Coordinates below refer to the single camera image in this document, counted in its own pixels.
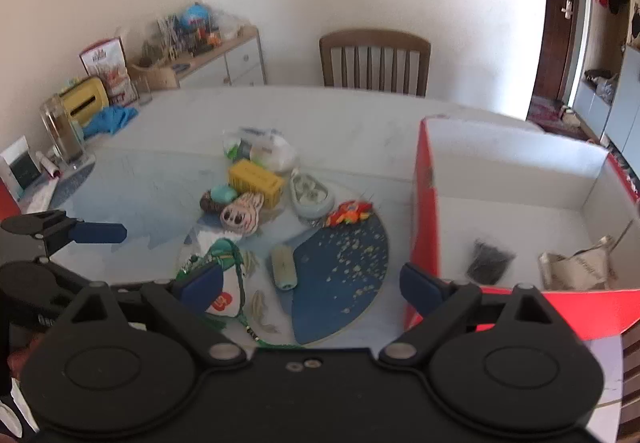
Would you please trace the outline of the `green white lucky pouch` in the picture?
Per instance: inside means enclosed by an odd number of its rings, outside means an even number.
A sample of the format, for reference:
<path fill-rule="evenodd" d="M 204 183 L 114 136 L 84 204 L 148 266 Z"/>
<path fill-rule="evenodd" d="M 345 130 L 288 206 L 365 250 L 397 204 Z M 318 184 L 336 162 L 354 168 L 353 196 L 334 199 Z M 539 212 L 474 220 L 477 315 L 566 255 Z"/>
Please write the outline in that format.
<path fill-rule="evenodd" d="M 177 277 L 191 270 L 204 267 L 206 263 L 217 262 L 224 270 L 224 287 L 222 293 L 205 312 L 206 319 L 214 328 L 221 331 L 232 319 L 243 326 L 258 347 L 274 348 L 271 343 L 262 340 L 250 326 L 245 314 L 247 293 L 245 282 L 247 279 L 246 265 L 241 250 L 228 238 L 217 239 L 204 255 L 191 255 L 186 263 L 180 267 Z"/>

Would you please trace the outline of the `teal oval eraser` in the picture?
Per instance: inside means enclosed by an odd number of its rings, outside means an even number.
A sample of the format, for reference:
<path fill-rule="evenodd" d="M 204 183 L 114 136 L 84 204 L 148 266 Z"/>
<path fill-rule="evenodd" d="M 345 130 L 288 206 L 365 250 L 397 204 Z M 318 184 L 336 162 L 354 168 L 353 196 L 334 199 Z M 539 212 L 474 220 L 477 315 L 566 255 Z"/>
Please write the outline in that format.
<path fill-rule="evenodd" d="M 230 185 L 217 185 L 209 190 L 209 196 L 215 205 L 224 207 L 233 203 L 239 193 Z"/>

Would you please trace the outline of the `yellow rectangular box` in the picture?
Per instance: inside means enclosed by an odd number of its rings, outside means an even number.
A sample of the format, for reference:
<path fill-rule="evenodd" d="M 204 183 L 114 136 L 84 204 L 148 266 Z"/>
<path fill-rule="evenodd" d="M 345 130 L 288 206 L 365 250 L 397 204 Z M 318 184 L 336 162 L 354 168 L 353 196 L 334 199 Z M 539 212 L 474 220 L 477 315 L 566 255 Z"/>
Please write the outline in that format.
<path fill-rule="evenodd" d="M 242 159 L 229 167 L 228 181 L 239 194 L 262 195 L 264 206 L 268 209 L 279 205 L 285 187 L 283 178 L 247 159 Z"/>

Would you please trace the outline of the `grey correction tape dispenser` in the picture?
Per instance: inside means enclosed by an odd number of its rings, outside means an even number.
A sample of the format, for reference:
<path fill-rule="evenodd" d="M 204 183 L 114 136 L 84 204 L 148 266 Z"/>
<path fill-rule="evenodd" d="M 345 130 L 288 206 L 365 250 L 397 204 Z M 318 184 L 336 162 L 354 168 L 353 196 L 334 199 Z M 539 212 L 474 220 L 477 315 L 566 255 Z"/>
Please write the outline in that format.
<path fill-rule="evenodd" d="M 294 169 L 288 187 L 292 205 L 300 218 L 318 220 L 329 215 L 334 207 L 332 191 L 308 172 Z"/>

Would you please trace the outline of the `dark grey hair clump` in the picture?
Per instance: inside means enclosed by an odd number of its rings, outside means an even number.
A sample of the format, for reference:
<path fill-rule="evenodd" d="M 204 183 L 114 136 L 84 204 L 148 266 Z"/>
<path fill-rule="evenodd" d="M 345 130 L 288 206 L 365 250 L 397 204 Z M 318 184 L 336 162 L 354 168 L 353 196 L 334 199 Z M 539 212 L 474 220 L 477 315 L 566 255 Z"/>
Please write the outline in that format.
<path fill-rule="evenodd" d="M 514 259 L 513 252 L 477 239 L 474 241 L 472 260 L 466 276 L 477 284 L 494 286 L 503 278 Z"/>

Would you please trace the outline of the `clear glass jar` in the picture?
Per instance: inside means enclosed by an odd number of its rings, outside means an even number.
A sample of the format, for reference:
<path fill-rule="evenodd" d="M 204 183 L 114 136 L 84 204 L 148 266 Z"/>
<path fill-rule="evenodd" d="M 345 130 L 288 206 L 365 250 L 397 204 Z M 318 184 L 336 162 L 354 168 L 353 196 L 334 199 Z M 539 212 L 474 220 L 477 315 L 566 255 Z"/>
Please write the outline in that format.
<path fill-rule="evenodd" d="M 87 160 L 87 154 L 61 98 L 51 96 L 44 101 L 40 106 L 40 116 L 62 162 L 73 169 L 81 167 Z"/>

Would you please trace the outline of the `blue round placemat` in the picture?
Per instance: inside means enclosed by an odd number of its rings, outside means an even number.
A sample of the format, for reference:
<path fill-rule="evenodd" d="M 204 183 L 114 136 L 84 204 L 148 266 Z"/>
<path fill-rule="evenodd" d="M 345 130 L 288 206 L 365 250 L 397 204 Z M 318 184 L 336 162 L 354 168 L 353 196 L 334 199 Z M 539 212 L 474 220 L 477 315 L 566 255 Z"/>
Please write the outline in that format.
<path fill-rule="evenodd" d="M 297 285 L 291 321 L 299 345 L 339 333 L 378 296 L 390 243 L 378 215 L 357 224 L 322 227 L 293 251 Z"/>

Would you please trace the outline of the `dark green small box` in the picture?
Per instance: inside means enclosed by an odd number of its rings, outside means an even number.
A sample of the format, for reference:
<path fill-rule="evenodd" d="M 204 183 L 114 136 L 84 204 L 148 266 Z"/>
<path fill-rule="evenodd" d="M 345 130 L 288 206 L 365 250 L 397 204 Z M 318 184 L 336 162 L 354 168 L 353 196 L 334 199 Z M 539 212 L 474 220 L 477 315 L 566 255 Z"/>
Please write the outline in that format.
<path fill-rule="evenodd" d="M 20 137 L 1 152 L 1 180 L 14 200 L 20 200 L 29 185 L 40 176 L 41 170 L 25 137 Z"/>

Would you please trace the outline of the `red orange plush toy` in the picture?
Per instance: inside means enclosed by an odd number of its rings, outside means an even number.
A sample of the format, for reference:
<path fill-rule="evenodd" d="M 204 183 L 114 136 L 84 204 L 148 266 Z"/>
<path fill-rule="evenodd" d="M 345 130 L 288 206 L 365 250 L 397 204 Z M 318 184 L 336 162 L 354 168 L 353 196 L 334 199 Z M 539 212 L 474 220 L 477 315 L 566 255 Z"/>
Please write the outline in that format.
<path fill-rule="evenodd" d="M 339 225 L 356 224 L 362 221 L 366 221 L 367 218 L 372 215 L 373 205 L 370 202 L 364 200 L 349 200 L 338 205 L 338 207 L 332 211 L 326 222 L 325 227 L 335 227 Z"/>

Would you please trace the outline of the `blue cloth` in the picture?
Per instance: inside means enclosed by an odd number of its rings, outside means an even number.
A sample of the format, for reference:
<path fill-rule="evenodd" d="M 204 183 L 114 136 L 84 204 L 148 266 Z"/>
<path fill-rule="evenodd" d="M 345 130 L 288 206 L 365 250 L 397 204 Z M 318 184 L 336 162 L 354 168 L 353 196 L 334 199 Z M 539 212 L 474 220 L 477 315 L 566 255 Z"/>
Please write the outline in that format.
<path fill-rule="evenodd" d="M 108 133 L 114 136 L 118 131 L 124 129 L 132 119 L 138 116 L 139 112 L 134 107 L 122 107 L 119 105 L 107 106 L 97 112 L 82 127 L 84 138 L 89 139 L 98 134 Z"/>

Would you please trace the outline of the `red white cardboard box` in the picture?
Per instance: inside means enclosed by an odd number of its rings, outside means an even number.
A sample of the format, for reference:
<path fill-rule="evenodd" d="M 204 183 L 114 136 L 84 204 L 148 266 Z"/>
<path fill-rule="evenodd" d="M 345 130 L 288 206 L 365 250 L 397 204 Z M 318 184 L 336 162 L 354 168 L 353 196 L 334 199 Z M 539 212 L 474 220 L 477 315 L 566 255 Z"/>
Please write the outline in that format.
<path fill-rule="evenodd" d="M 579 337 L 620 335 L 639 322 L 639 193 L 601 146 L 452 118 L 419 128 L 410 260 L 465 278 L 477 241 L 511 252 L 497 284 L 544 285 L 543 253 L 574 255 L 612 237 L 610 287 L 547 297 Z"/>

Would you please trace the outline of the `yellow tissue box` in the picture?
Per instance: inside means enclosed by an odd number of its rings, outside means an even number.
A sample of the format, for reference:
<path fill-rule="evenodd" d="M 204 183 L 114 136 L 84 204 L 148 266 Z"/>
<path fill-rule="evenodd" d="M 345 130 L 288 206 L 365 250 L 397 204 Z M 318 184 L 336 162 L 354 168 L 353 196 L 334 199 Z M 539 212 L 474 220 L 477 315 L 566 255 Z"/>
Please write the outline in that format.
<path fill-rule="evenodd" d="M 60 99 L 70 120 L 83 127 L 110 105 L 103 81 L 96 76 L 82 79 L 66 89 L 60 94 Z"/>

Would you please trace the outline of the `drinking glass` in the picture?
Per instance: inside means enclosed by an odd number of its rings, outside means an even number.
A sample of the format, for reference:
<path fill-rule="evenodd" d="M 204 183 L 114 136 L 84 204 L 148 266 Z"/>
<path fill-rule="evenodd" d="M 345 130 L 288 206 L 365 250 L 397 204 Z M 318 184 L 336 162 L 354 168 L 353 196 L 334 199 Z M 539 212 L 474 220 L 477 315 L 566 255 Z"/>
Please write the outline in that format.
<path fill-rule="evenodd" d="M 139 105 L 143 106 L 149 104 L 152 101 L 153 96 L 148 79 L 146 79 L 145 76 L 139 76 L 134 79 L 132 83 L 137 91 Z"/>

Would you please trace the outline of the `white plastic bag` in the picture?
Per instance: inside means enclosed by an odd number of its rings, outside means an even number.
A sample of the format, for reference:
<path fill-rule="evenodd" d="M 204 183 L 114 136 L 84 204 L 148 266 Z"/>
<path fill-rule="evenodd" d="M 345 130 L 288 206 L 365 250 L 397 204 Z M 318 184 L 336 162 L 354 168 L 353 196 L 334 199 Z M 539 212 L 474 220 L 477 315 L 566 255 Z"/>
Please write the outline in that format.
<path fill-rule="evenodd" d="M 241 127 L 222 133 L 222 150 L 230 162 L 246 159 L 275 174 L 298 166 L 298 151 L 278 130 Z"/>

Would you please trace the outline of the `gold foil snack packet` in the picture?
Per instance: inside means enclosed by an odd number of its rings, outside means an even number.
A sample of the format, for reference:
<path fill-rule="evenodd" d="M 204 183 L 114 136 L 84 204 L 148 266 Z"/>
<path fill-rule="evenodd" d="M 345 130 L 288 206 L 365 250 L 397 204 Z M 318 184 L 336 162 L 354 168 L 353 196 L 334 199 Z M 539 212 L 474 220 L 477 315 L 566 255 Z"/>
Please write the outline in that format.
<path fill-rule="evenodd" d="M 553 291 L 613 290 L 620 277 L 613 267 L 613 255 L 634 222 L 630 221 L 619 237 L 605 235 L 587 249 L 565 257 L 543 252 L 538 267 L 544 289 Z"/>

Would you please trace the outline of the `wooden tray with plants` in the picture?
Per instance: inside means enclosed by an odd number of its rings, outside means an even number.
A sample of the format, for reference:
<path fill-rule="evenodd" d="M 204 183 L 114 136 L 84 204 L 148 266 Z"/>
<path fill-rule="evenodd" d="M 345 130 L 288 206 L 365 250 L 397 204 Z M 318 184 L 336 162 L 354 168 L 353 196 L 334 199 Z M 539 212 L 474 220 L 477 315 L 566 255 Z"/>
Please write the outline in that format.
<path fill-rule="evenodd" d="M 191 63 L 171 56 L 160 44 L 144 40 L 140 53 L 128 61 L 132 81 L 148 91 L 174 90 L 180 87 L 180 76 Z"/>

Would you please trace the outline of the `red white snack bag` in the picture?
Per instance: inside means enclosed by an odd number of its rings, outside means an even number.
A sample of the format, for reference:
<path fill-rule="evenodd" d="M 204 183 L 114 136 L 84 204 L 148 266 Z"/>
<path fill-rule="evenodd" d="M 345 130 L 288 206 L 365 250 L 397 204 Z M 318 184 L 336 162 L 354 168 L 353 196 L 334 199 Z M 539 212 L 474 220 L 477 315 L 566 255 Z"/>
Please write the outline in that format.
<path fill-rule="evenodd" d="M 95 42 L 80 52 L 79 59 L 89 76 L 101 79 L 112 105 L 127 106 L 137 101 L 119 37 Z"/>

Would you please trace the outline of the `white drawer sideboard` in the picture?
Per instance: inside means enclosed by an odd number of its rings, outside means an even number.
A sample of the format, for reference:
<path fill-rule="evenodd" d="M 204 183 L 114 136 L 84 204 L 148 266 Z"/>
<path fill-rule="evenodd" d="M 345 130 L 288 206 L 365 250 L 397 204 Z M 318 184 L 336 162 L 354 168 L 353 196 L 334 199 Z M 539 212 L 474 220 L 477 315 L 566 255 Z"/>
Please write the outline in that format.
<path fill-rule="evenodd" d="M 180 89 L 259 87 L 266 84 L 258 29 L 243 26 L 239 35 L 197 56 L 183 56 L 169 73 Z"/>

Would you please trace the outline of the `brown wooden chair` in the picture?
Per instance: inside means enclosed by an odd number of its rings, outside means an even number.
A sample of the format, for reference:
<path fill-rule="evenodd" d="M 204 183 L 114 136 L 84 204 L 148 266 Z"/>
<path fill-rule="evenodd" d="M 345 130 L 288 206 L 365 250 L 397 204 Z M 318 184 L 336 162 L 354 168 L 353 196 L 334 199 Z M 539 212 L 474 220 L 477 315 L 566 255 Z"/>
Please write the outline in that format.
<path fill-rule="evenodd" d="M 415 34 L 343 29 L 322 36 L 319 52 L 326 87 L 426 96 L 432 46 Z"/>

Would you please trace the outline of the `blue globe toy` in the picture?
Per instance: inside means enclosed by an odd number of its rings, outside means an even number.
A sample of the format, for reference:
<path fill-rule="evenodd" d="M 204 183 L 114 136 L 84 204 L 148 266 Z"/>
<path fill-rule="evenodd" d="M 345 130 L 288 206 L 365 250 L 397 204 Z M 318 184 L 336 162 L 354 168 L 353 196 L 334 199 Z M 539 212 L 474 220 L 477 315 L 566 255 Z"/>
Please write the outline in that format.
<path fill-rule="evenodd" d="M 199 3 L 193 3 L 183 10 L 179 18 L 180 26 L 186 33 L 195 33 L 197 30 L 209 30 L 209 10 Z"/>

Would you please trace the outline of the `white grey wall cabinets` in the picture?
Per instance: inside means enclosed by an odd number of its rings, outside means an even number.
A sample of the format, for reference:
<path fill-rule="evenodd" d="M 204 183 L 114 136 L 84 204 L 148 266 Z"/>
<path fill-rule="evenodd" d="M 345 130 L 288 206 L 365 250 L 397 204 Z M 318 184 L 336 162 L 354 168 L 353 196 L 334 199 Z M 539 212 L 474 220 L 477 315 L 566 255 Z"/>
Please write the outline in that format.
<path fill-rule="evenodd" d="M 579 53 L 574 111 L 622 152 L 639 116 L 639 0 L 575 0 Z"/>

